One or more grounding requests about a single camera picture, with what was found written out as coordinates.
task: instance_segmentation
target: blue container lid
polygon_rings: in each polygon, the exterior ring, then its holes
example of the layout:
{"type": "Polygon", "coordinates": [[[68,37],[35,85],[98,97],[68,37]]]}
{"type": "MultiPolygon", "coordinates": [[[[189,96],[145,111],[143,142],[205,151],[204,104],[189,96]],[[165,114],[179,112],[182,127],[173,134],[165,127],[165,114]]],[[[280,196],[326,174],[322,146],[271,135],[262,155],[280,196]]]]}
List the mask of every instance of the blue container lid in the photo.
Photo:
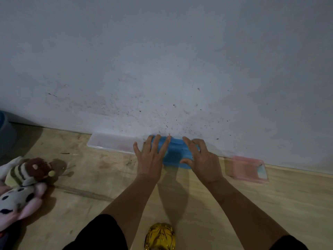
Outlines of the blue container lid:
{"type": "Polygon", "coordinates": [[[0,129],[2,128],[3,124],[5,122],[5,114],[0,111],[0,129]]]}

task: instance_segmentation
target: hand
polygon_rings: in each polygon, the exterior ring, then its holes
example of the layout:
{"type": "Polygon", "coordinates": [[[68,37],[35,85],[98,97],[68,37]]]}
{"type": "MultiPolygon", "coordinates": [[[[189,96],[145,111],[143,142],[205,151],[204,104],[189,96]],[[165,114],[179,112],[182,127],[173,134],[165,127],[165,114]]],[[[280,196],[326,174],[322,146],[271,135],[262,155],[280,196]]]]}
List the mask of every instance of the hand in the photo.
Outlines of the hand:
{"type": "Polygon", "coordinates": [[[182,159],[180,163],[188,164],[203,185],[207,187],[208,184],[223,179],[218,156],[207,150],[206,143],[202,139],[190,141],[187,137],[183,137],[183,141],[191,151],[194,161],[182,159]]]}
{"type": "Polygon", "coordinates": [[[161,135],[156,135],[153,144],[152,143],[153,136],[150,135],[144,145],[142,147],[142,151],[140,152],[138,148],[137,142],[134,142],[133,149],[135,152],[136,157],[138,158],[138,172],[137,177],[143,176],[151,179],[156,184],[162,172],[162,161],[163,157],[168,149],[171,136],[168,136],[164,144],[162,145],[160,152],[157,152],[159,141],[161,135]]]}

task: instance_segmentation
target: wooden floor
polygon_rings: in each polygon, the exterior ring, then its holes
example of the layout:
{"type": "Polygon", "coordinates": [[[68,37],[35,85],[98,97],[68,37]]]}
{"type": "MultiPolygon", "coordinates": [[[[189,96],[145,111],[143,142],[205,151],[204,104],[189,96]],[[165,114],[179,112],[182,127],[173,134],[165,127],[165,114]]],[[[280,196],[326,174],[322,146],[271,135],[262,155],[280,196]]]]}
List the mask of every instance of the wooden floor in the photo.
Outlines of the wooden floor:
{"type": "MultiPolygon", "coordinates": [[[[42,157],[59,172],[44,204],[25,219],[18,249],[62,249],[135,178],[134,155],[87,147],[90,135],[15,125],[5,159],[42,157]]],[[[224,159],[221,164],[224,171],[224,159]]],[[[332,249],[333,178],[267,166],[269,184],[227,179],[309,249],[332,249]]],[[[132,249],[155,222],[176,229],[177,249],[242,249],[227,217],[191,170],[165,167],[144,210],[132,249]]]]}

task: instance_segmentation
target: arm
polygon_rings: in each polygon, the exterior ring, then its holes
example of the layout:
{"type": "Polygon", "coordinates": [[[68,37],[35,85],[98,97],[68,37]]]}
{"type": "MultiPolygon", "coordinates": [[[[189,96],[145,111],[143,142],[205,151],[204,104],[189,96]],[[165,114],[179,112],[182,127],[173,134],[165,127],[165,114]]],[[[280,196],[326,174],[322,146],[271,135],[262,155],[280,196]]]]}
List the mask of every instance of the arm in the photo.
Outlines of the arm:
{"type": "Polygon", "coordinates": [[[156,135],[151,146],[153,136],[144,142],[142,151],[135,142],[133,149],[138,158],[138,173],[134,182],[127,187],[101,214],[109,214],[117,221],[123,231],[128,249],[131,248],[138,230],[144,207],[155,188],[162,172],[162,161],[168,149],[171,137],[169,136],[160,152],[157,152],[160,135],[156,135]]]}
{"type": "Polygon", "coordinates": [[[190,141],[186,137],[183,140],[192,152],[194,161],[183,159],[181,163],[192,168],[219,203],[245,250],[268,250],[282,236],[289,235],[223,177],[219,158],[207,150],[203,140],[190,141]]]}

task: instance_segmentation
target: finger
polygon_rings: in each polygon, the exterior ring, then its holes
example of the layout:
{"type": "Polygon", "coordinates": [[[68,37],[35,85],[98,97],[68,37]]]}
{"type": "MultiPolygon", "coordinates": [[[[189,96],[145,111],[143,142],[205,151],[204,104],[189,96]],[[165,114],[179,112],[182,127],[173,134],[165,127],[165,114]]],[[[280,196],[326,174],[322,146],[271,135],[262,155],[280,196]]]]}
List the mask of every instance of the finger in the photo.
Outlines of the finger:
{"type": "Polygon", "coordinates": [[[195,144],[192,141],[190,141],[187,137],[183,137],[183,141],[185,142],[185,144],[189,148],[193,158],[196,157],[199,154],[199,150],[195,146],[195,144]]]}
{"type": "Polygon", "coordinates": [[[187,158],[181,159],[180,163],[188,164],[189,167],[193,169],[194,161],[191,159],[187,159],[187,158]]]}
{"type": "Polygon", "coordinates": [[[152,147],[152,138],[153,135],[149,135],[147,140],[144,142],[144,145],[142,147],[142,153],[150,153],[150,149],[152,147]]]}
{"type": "Polygon", "coordinates": [[[168,146],[169,146],[169,143],[170,143],[170,140],[171,140],[171,136],[169,135],[167,137],[167,139],[165,140],[165,142],[163,143],[163,145],[161,146],[161,149],[159,151],[159,154],[164,157],[165,153],[167,152],[168,150],[168,146]]]}
{"type": "Polygon", "coordinates": [[[203,139],[193,139],[193,143],[199,146],[201,152],[207,152],[206,143],[203,139]]]}
{"type": "Polygon", "coordinates": [[[134,150],[134,153],[135,153],[136,157],[139,158],[139,156],[141,155],[141,152],[138,148],[138,143],[137,142],[134,142],[133,150],[134,150]]]}
{"type": "Polygon", "coordinates": [[[159,147],[160,138],[161,138],[160,134],[157,134],[155,136],[155,139],[152,142],[152,153],[157,153],[157,150],[158,150],[158,147],[159,147]]]}

